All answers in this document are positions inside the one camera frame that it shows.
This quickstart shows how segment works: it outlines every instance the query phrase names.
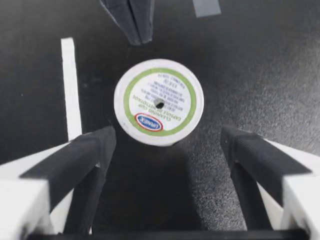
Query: white plastic part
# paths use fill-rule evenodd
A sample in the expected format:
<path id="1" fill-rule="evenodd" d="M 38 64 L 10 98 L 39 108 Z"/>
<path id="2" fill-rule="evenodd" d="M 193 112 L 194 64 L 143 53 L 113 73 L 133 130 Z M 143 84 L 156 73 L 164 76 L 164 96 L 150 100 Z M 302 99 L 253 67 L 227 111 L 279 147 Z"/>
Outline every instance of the white plastic part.
<path id="1" fill-rule="evenodd" d="M 46 180 L 0 180 L 0 240 L 23 240 L 32 232 L 53 234 Z"/>
<path id="2" fill-rule="evenodd" d="M 18 180 L 21 174 L 68 144 L 69 142 L 0 165 L 0 180 Z M 62 233 L 64 231 L 71 200 L 72 191 L 69 192 L 61 202 L 59 202 L 50 214 L 53 232 L 55 234 Z"/>
<path id="3" fill-rule="evenodd" d="M 157 108 L 163 101 L 163 108 Z M 197 126 L 204 94 L 196 76 L 180 63 L 154 59 L 129 69 L 114 92 L 114 111 L 124 131 L 144 144 L 170 146 Z"/>
<path id="4" fill-rule="evenodd" d="M 319 156 L 267 139 L 265 139 L 265 141 L 283 151 L 285 154 L 289 155 L 290 157 L 304 165 L 306 168 L 310 169 L 314 174 L 320 175 Z M 282 229 L 281 220 L 283 217 L 284 209 L 270 196 L 270 194 L 261 185 L 258 184 L 258 188 L 260 190 L 260 194 L 272 228 L 275 230 Z"/>
<path id="5" fill-rule="evenodd" d="M 304 229 L 310 240 L 320 240 L 320 176 L 301 174 L 283 180 L 282 229 Z"/>

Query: gray tape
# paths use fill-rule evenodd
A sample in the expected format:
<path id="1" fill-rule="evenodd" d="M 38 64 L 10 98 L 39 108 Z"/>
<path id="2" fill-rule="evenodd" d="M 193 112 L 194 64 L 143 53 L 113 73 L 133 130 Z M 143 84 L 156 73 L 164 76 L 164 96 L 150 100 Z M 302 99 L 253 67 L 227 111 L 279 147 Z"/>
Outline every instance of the gray tape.
<path id="1" fill-rule="evenodd" d="M 197 18 L 221 14 L 218 0 L 193 0 Z"/>

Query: green ring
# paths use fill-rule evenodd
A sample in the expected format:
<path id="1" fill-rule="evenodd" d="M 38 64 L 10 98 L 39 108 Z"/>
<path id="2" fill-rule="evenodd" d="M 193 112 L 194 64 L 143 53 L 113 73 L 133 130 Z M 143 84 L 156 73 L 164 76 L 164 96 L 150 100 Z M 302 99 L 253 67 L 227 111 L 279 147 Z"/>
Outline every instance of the green ring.
<path id="1" fill-rule="evenodd" d="M 131 113 L 130 111 L 130 107 L 129 107 L 129 98 L 130 98 L 130 94 L 132 89 L 134 88 L 134 86 L 136 85 L 136 83 L 150 75 L 150 74 L 154 74 L 154 73 L 165 73 L 165 74 L 171 74 L 175 77 L 177 77 L 178 79 L 180 79 L 187 87 L 187 89 L 189 90 L 190 93 L 190 98 L 191 98 L 191 106 L 190 106 L 190 110 L 188 115 L 186 116 L 186 118 L 184 119 L 184 121 L 179 125 L 176 126 L 174 129 L 171 129 L 169 131 L 166 130 L 162 130 L 162 131 L 148 131 L 144 128 L 142 128 L 135 120 L 135 116 Z M 164 137 L 164 136 L 170 136 L 173 135 L 177 132 L 179 132 L 180 130 L 182 130 L 185 126 L 188 125 L 188 123 L 191 121 L 191 119 L 193 118 L 195 111 L 196 111 L 196 106 L 197 106 L 197 100 L 196 100 L 196 93 L 194 90 L 194 87 L 191 85 L 191 83 L 188 81 L 188 79 L 182 75 L 181 73 L 172 70 L 172 69 L 168 69 L 168 68 L 151 68 L 149 70 L 143 71 L 142 73 L 140 73 L 139 75 L 137 75 L 127 86 L 124 96 L 123 96 L 123 105 L 124 105 L 124 112 L 126 117 L 128 118 L 128 120 L 130 121 L 130 123 L 136 128 L 138 129 L 140 132 L 150 135 L 150 136 L 157 136 L 157 137 Z"/>

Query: black base bar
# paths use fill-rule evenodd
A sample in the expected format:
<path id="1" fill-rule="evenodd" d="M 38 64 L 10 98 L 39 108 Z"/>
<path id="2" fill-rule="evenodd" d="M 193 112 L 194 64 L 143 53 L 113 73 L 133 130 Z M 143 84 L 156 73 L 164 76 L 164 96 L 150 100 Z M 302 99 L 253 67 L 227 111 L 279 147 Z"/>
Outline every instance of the black base bar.
<path id="1" fill-rule="evenodd" d="M 180 231 L 94 235 L 32 235 L 28 240 L 307 240 L 303 230 Z"/>

